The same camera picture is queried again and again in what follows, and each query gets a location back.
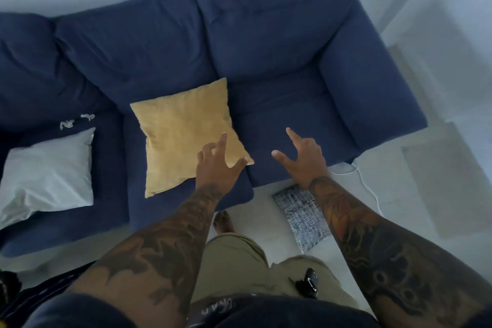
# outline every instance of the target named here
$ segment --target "shorts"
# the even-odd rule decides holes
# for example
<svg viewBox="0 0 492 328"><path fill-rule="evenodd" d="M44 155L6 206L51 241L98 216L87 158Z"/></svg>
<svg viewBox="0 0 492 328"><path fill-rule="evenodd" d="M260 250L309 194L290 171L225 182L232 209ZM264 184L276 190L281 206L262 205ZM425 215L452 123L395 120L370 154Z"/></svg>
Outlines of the shorts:
<svg viewBox="0 0 492 328"><path fill-rule="evenodd" d="M207 243L191 303L240 293L302 297L294 282L304 280L309 268L318 276L318 300L359 308L323 261L296 256L269 267L260 246L236 233L219 235Z"/></svg>

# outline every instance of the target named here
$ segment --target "tattoo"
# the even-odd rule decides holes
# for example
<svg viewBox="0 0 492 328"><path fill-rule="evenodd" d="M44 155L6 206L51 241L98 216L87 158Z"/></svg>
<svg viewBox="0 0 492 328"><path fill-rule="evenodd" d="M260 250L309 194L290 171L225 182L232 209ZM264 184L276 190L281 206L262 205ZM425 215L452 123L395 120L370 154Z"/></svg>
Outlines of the tattoo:
<svg viewBox="0 0 492 328"><path fill-rule="evenodd" d="M314 179L310 191L380 318L389 314L387 305L382 309L383 297L410 317L442 326L460 326L492 303L492 287L480 275L437 245L379 216L329 177Z"/></svg>
<svg viewBox="0 0 492 328"><path fill-rule="evenodd" d="M92 269L108 271L106 286L124 272L150 273L155 288L147 293L156 306L175 299L186 318L200 269L213 212L222 194L215 184L199 188L166 220L133 234L103 256Z"/></svg>

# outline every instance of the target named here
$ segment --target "yellow pillow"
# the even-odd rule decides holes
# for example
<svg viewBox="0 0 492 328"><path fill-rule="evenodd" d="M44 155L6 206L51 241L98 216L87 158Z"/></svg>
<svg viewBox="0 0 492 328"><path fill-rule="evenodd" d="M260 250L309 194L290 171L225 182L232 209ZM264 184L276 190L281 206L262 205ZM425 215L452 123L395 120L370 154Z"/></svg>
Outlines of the yellow pillow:
<svg viewBox="0 0 492 328"><path fill-rule="evenodd" d="M227 132L226 164L231 168L241 157L254 163L232 128L226 78L130 106L147 136L146 198L196 177L197 153L223 132Z"/></svg>

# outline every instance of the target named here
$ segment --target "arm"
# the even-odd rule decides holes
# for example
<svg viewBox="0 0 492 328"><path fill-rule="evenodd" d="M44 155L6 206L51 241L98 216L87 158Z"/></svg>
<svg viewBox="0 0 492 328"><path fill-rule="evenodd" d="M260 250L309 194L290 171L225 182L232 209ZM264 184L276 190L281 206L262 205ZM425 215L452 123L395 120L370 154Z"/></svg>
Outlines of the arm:
<svg viewBox="0 0 492 328"><path fill-rule="evenodd" d="M103 300L140 327L184 326L215 207L248 163L230 169L226 143L223 134L198 153L196 191L169 218L114 247L67 293Z"/></svg>
<svg viewBox="0 0 492 328"><path fill-rule="evenodd" d="M386 327L459 327L492 303L492 286L430 241L381 217L333 181L321 148L287 129L297 161L272 155L309 189L359 288Z"/></svg>

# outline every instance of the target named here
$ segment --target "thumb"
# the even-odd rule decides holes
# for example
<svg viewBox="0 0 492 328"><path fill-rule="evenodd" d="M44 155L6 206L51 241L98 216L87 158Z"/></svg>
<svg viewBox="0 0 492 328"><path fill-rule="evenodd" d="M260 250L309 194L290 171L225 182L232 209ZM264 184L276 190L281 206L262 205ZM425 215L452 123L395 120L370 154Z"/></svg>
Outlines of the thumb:
<svg viewBox="0 0 492 328"><path fill-rule="evenodd" d="M275 158L275 160L284 167L294 162L279 150L272 151L272 157Z"/></svg>
<svg viewBox="0 0 492 328"><path fill-rule="evenodd" d="M239 158L236 164L232 166L232 172L234 173L234 175L239 176L239 174L241 174L241 171L243 171L248 162L249 158L247 157Z"/></svg>

